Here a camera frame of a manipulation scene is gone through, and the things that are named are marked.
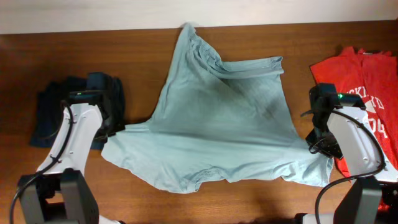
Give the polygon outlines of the folded dark navy garment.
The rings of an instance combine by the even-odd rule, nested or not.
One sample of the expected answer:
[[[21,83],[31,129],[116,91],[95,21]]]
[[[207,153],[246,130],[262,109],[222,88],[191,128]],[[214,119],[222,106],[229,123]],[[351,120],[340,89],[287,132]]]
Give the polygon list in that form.
[[[49,83],[46,89],[37,95],[37,122],[30,145],[52,146],[62,122],[61,101],[67,100],[71,92],[80,92],[86,100],[95,102],[93,90],[122,90],[124,92],[119,78],[103,72],[89,73],[87,78],[67,77],[62,82]],[[91,148],[102,150],[105,143],[93,140]]]

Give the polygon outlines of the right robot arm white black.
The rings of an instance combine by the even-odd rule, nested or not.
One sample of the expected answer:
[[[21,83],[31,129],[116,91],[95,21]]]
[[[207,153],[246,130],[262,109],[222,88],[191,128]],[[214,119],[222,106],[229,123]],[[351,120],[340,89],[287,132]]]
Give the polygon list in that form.
[[[349,177],[324,187],[313,214],[298,213],[296,223],[397,223],[397,169],[389,162],[369,125],[359,95],[337,93],[333,84],[319,83],[309,91],[313,130],[309,151],[344,159]],[[321,214],[320,200],[335,185],[352,186],[333,213]]]

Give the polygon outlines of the light blue grey t-shirt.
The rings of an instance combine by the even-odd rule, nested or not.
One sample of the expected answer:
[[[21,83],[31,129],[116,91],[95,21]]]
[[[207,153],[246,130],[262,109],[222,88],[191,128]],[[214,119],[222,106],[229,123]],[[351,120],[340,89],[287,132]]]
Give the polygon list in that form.
[[[333,161],[311,154],[282,89],[282,57],[225,62],[190,24],[152,116],[108,139],[102,157],[177,194],[204,182],[274,180],[323,187]]]

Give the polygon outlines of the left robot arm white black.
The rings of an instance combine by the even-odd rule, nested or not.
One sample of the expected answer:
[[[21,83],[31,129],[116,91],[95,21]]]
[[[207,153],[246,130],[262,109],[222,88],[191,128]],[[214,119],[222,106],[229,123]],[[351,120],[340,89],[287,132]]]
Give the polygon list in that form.
[[[9,210],[20,203],[26,223],[110,223],[85,180],[85,167],[96,135],[113,125],[112,104],[103,90],[73,91],[61,102],[63,116],[51,150],[36,172],[20,177]]]

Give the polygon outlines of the red t-shirt white print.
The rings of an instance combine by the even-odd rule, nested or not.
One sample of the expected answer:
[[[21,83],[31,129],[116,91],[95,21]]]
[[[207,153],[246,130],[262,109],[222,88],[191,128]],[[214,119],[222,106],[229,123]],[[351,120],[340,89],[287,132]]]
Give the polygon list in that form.
[[[397,168],[397,57],[346,47],[310,70],[317,83],[332,83],[338,93],[361,97],[372,132]]]

